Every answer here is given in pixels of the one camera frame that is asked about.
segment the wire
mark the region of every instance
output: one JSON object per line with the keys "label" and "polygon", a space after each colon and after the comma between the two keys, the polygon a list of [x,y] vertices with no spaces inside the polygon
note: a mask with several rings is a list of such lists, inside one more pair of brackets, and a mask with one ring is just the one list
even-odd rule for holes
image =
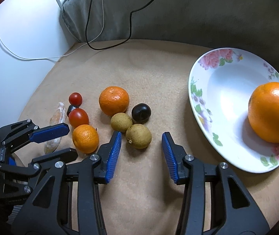
{"label": "wire", "polygon": [[87,44],[91,49],[93,49],[93,50],[105,50],[105,49],[109,49],[109,48],[113,48],[113,47],[119,46],[119,45],[121,45],[121,44],[127,42],[127,41],[131,38],[131,35],[132,35],[132,14],[133,14],[134,12],[137,12],[137,11],[140,11],[140,10],[146,8],[146,7],[147,7],[148,5],[150,5],[154,0],[150,0],[150,1],[149,1],[146,5],[144,5],[143,7],[139,8],[139,9],[137,9],[137,10],[131,11],[131,13],[130,13],[130,35],[129,35],[129,37],[128,37],[126,40],[124,40],[124,41],[122,41],[122,42],[120,42],[120,43],[118,43],[118,44],[115,44],[115,45],[112,45],[112,46],[109,46],[109,47],[106,47],[106,48],[94,48],[94,47],[92,47],[92,46],[88,43],[88,39],[87,39],[87,27],[88,27],[88,23],[89,23],[89,17],[90,17],[90,10],[91,10],[91,3],[92,3],[92,1],[93,1],[93,0],[90,0],[89,11],[88,11],[88,17],[87,17],[86,28],[85,28],[86,44]]}
{"label": "wire", "polygon": [[[103,29],[104,29],[104,26],[105,26],[105,13],[104,13],[104,9],[103,9],[103,0],[101,0],[101,3],[102,3],[102,29],[101,29],[100,33],[93,40],[91,40],[90,42],[93,42],[94,40],[96,40],[101,35],[101,33],[102,33]],[[45,57],[45,58],[25,58],[25,57],[21,57],[21,56],[18,56],[17,54],[15,54],[15,53],[13,53],[9,48],[7,48],[7,46],[3,43],[1,38],[0,38],[0,42],[12,55],[14,55],[14,56],[16,56],[16,57],[18,57],[20,59],[29,60],[29,61],[33,61],[33,60],[46,60],[46,59],[60,58],[60,57],[69,56],[69,55],[73,54],[75,51],[77,51],[79,48],[81,48],[81,47],[83,47],[83,46],[88,44],[88,43],[85,43],[85,44],[79,46],[77,49],[75,49],[71,53],[66,54],[66,55],[62,55],[62,56]]]}

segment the large orange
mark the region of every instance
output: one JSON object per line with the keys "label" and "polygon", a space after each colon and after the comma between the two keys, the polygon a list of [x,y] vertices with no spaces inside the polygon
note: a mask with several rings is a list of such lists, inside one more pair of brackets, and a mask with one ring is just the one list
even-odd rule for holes
{"label": "large orange", "polygon": [[248,120],[263,140],[279,143],[279,83],[257,87],[248,102]]}
{"label": "large orange", "polygon": [[130,103],[126,90],[118,86],[109,86],[99,96],[99,106],[103,113],[113,116],[125,112]]}
{"label": "large orange", "polygon": [[72,134],[72,140],[76,149],[85,154],[94,152],[99,144],[99,136],[96,129],[90,125],[76,127]]}

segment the yellow-green fruit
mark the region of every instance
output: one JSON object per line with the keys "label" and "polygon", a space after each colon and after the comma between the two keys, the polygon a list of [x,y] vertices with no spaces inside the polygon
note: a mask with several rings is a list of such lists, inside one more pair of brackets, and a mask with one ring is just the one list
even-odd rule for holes
{"label": "yellow-green fruit", "polygon": [[148,147],[151,142],[150,130],[142,124],[134,124],[126,131],[127,141],[137,149]]}
{"label": "yellow-green fruit", "polygon": [[113,130],[119,132],[126,132],[133,124],[132,119],[125,113],[117,113],[111,118],[110,125]]}

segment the wrapped food item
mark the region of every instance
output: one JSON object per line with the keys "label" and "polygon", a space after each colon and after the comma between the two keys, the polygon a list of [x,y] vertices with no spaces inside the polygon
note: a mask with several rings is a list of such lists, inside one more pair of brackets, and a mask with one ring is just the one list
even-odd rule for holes
{"label": "wrapped food item", "polygon": [[[53,116],[50,118],[49,125],[57,125],[60,123],[64,123],[66,120],[66,109],[64,107],[63,102],[59,102],[59,107]],[[61,138],[56,138],[52,140],[48,140],[45,142],[43,151],[46,154],[53,152],[60,144]]]}

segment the small red tomato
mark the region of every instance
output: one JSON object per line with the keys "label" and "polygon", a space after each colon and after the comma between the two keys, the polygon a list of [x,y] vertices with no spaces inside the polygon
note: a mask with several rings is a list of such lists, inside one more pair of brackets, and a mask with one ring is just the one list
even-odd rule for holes
{"label": "small red tomato", "polygon": [[82,104],[83,98],[79,93],[72,93],[69,96],[69,103],[74,106],[80,106]]}
{"label": "small red tomato", "polygon": [[89,124],[89,118],[87,113],[85,112],[85,110],[80,108],[76,108],[70,112],[69,121],[74,128],[80,125]]}

